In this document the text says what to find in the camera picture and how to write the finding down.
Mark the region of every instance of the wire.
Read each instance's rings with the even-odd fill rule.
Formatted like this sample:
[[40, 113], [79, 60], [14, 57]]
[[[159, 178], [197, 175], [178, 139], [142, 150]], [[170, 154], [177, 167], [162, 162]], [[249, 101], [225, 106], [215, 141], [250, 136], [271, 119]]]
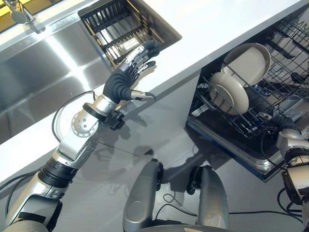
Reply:
[[294, 204], [294, 202], [290, 202], [289, 204], [288, 204], [288, 206], [286, 207], [286, 211], [289, 211], [289, 212], [296, 212], [296, 213], [301, 213], [302, 212], [302, 210], [300, 210], [300, 209], [290, 209], [291, 208], [291, 206]]
[[5, 206], [5, 216], [7, 216], [8, 214], [8, 211], [9, 211], [9, 204], [10, 204], [10, 200], [12, 198], [12, 195], [13, 195], [13, 192], [15, 191], [15, 189], [17, 188], [17, 186], [26, 178], [34, 175], [36, 172], [38, 172], [41, 168], [38, 168], [32, 172], [29, 172], [29, 173], [25, 173], [25, 174], [22, 174], [22, 175], [19, 175], [17, 177], [14, 177], [13, 179], [7, 181], [5, 184], [3, 184], [1, 187], [0, 187], [0, 190], [4, 189], [5, 187], [7, 187], [10, 183], [22, 178], [21, 180], [19, 180], [13, 187], [13, 189], [11, 190], [9, 196], [8, 196], [8, 199], [7, 199], [7, 202], [6, 202], [6, 206]]
[[282, 194], [284, 191], [285, 191], [285, 188], [281, 189], [281, 190], [278, 192], [278, 195], [277, 195], [277, 203], [278, 203], [279, 207], [280, 207], [285, 213], [287, 213], [288, 215], [290, 215], [291, 217], [294, 217], [294, 218], [295, 218], [295, 217], [302, 217], [302, 216], [299, 215], [299, 214], [293, 214], [293, 213], [287, 211], [287, 210], [282, 206], [282, 204], [281, 204], [281, 202], [280, 202], [280, 196], [281, 196], [281, 194]]
[[32, 172], [29, 172], [29, 173], [25, 173], [25, 174], [22, 174], [22, 175], [19, 175], [17, 177], [14, 177], [13, 179], [7, 181], [6, 183], [4, 183], [1, 187], [0, 187], [0, 190], [2, 190], [3, 188], [7, 187], [10, 183], [24, 177], [24, 176], [28, 176], [28, 175], [32, 175], [32, 174], [35, 174], [37, 171], [39, 171], [41, 168], [37, 169], [37, 170], [34, 170]]
[[[231, 215], [237, 215], [237, 214], [264, 214], [264, 213], [280, 214], [280, 215], [286, 215], [286, 216], [293, 217], [293, 216], [291, 216], [290, 214], [282, 213], [282, 212], [277, 212], [277, 211], [272, 211], [272, 210], [248, 211], [248, 212], [231, 212], [231, 213], [229, 213], [229, 214], [231, 214]], [[303, 221], [300, 220], [299, 218], [297, 218], [297, 217], [293, 217], [293, 218], [295, 218], [296, 220], [298, 220], [298, 221], [300, 221], [301, 223], [303, 223]]]
[[12, 188], [12, 190], [11, 190], [11, 192], [10, 192], [10, 194], [9, 194], [9, 196], [8, 196], [8, 198], [7, 198], [7, 200], [6, 200], [6, 204], [5, 204], [5, 217], [8, 216], [10, 201], [11, 201], [11, 198], [12, 198], [12, 196], [13, 196], [14, 191], [16, 190], [16, 188], [18, 187], [18, 185], [19, 185], [21, 182], [23, 182], [24, 180], [26, 180], [26, 179], [29, 178], [29, 177], [31, 177], [31, 176], [30, 176], [30, 175], [27, 175], [27, 176], [21, 178], [21, 179], [14, 185], [14, 187]]
[[187, 214], [187, 215], [191, 215], [191, 216], [194, 216], [194, 217], [197, 217], [197, 214], [194, 214], [194, 213], [190, 213], [190, 212], [187, 212], [187, 211], [184, 211], [180, 208], [177, 208], [176, 206], [172, 205], [172, 204], [164, 204], [163, 206], [161, 206], [161, 208], [159, 209], [159, 211], [157, 212], [156, 216], [155, 216], [155, 219], [157, 220], [158, 219], [158, 216], [159, 216], [159, 213], [161, 212], [161, 210], [165, 207], [165, 206], [171, 206], [177, 210], [179, 210], [180, 212], [183, 212], [184, 214]]
[[[158, 216], [159, 216], [159, 213], [161, 212], [161, 210], [165, 207], [165, 206], [171, 206], [177, 210], [179, 210], [180, 212], [184, 213], [184, 214], [187, 214], [187, 215], [190, 215], [190, 216], [194, 216], [194, 217], [197, 217], [197, 214], [194, 214], [194, 213], [190, 213], [190, 212], [187, 212], [187, 211], [184, 211], [180, 208], [177, 208], [176, 206], [172, 205], [172, 204], [164, 204], [163, 206], [161, 206], [161, 208], [159, 209], [159, 211], [157, 212], [156, 216], [155, 216], [155, 219], [157, 220], [158, 219]], [[265, 214], [265, 213], [272, 213], [272, 214], [279, 214], [279, 215], [286, 215], [286, 216], [290, 216], [290, 217], [293, 217], [287, 213], [282, 213], [282, 212], [277, 212], [277, 211], [272, 211], [272, 210], [261, 210], [261, 211], [248, 211], [248, 212], [230, 212], [229, 214], [230, 215], [240, 215], [240, 214]], [[296, 220], [300, 221], [301, 223], [303, 223], [302, 220], [300, 220], [299, 218], [297, 217], [293, 217], [295, 218]]]
[[57, 115], [59, 114], [59, 111], [66, 107], [68, 104], [70, 104], [72, 101], [78, 99], [79, 97], [85, 95], [85, 94], [88, 94], [88, 93], [92, 93], [93, 95], [93, 100], [95, 101], [96, 99], [96, 93], [93, 91], [93, 90], [90, 90], [90, 91], [86, 91], [86, 92], [83, 92], [83, 93], [80, 93], [78, 95], [76, 95], [75, 97], [71, 98], [70, 100], [68, 100], [67, 102], [65, 102], [62, 106], [60, 106], [60, 108], [56, 111], [56, 113], [54, 114], [54, 117], [53, 117], [53, 121], [52, 121], [52, 132], [53, 132], [53, 135], [54, 137], [57, 139], [58, 142], [61, 142], [60, 138], [58, 137], [58, 135], [56, 134], [55, 132], [55, 121], [56, 121], [56, 118], [57, 118]]
[[261, 147], [262, 155], [263, 155], [263, 157], [264, 157], [268, 162], [270, 162], [270, 163], [271, 163], [272, 165], [274, 165], [276, 168], [282, 169], [282, 170], [284, 170], [284, 171], [287, 171], [285, 168], [282, 168], [282, 167], [276, 165], [273, 161], [271, 161], [271, 160], [265, 155], [264, 149], [263, 149], [263, 142], [264, 142], [264, 138], [265, 138], [265, 136], [266, 136], [267, 131], [268, 131], [268, 130], [265, 130], [265, 131], [264, 131], [264, 133], [263, 133], [263, 135], [262, 135], [262, 138], [261, 138], [260, 147]]

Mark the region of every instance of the dish drying rack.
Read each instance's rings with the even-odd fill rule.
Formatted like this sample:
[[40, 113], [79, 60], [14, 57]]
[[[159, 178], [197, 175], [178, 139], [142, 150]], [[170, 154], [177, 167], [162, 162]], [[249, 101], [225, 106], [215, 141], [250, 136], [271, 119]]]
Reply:
[[165, 43], [153, 27], [153, 18], [142, 14], [129, 0], [99, 1], [79, 15], [114, 67], [145, 41]]
[[[225, 64], [233, 71], [232, 75], [246, 83], [244, 88], [249, 98], [249, 109], [246, 113], [239, 114], [232, 104], [210, 85], [209, 79], [213, 73], [200, 77], [190, 113], [196, 112], [196, 109], [200, 112], [217, 111], [246, 138], [259, 135], [268, 128], [268, 122], [259, 116], [259, 112], [272, 116], [286, 115], [293, 121], [302, 116], [302, 112], [293, 110], [293, 107], [304, 99], [309, 100], [309, 26], [305, 22], [299, 22], [297, 17], [288, 16], [276, 26], [275, 32], [267, 37], [263, 45], [270, 52], [272, 62], [267, 75], [256, 85], [250, 86]], [[210, 98], [210, 89], [216, 92], [213, 99]], [[216, 98], [220, 98], [217, 101], [220, 105], [214, 103]], [[220, 110], [223, 104], [230, 106], [226, 112]], [[229, 115], [230, 110], [238, 114]]]

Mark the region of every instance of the dishwasher rack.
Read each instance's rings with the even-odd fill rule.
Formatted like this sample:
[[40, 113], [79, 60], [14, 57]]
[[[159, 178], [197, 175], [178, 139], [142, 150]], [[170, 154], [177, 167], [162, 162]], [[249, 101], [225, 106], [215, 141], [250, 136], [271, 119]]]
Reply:
[[[291, 110], [293, 105], [309, 99], [309, 26], [299, 22], [297, 17], [288, 16], [276, 25], [271, 36], [263, 44], [271, 54], [269, 72], [254, 86], [250, 86], [238, 73], [234, 72], [228, 64], [224, 64], [233, 71], [246, 84], [244, 86], [249, 98], [249, 109], [239, 114], [227, 99], [220, 95], [215, 87], [209, 84], [212, 73], [202, 74], [190, 112], [206, 105], [209, 110], [217, 111], [223, 118], [246, 138], [261, 134], [268, 128], [268, 122], [259, 116], [259, 112], [270, 115], [286, 115], [294, 121], [300, 112]], [[211, 100], [210, 91], [215, 91]], [[236, 111], [237, 115], [229, 115], [220, 110], [225, 104], [229, 111]]]

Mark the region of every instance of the white plate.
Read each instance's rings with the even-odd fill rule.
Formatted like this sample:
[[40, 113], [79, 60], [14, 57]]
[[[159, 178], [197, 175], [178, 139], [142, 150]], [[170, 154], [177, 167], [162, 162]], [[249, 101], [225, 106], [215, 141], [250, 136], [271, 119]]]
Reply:
[[242, 86], [245, 86], [246, 82], [251, 86], [265, 77], [270, 65], [270, 53], [263, 45], [259, 43], [244, 43], [226, 55], [221, 71], [233, 76]]
[[209, 84], [211, 100], [220, 110], [229, 115], [241, 115], [248, 111], [248, 95], [234, 77], [217, 72], [211, 77]]

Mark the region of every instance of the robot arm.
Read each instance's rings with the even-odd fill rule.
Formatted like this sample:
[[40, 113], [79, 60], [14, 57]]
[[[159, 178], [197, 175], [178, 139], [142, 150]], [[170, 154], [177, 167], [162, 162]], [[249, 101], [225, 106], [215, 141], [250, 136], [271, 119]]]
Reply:
[[115, 111], [120, 100], [155, 98], [151, 93], [130, 87], [143, 71], [155, 65], [154, 61], [145, 62], [158, 54], [155, 41], [147, 41], [135, 48], [108, 78], [103, 94], [92, 104], [83, 105], [73, 117], [69, 133], [13, 204], [6, 218], [5, 232], [16, 231], [16, 228], [18, 231], [54, 229], [62, 208], [60, 199], [96, 148], [99, 129], [108, 126], [117, 130], [124, 125], [124, 115]]
[[276, 147], [287, 164], [287, 171], [282, 172], [284, 186], [290, 200], [302, 205], [303, 223], [309, 230], [309, 142], [291, 119], [265, 113], [260, 116], [280, 130]]

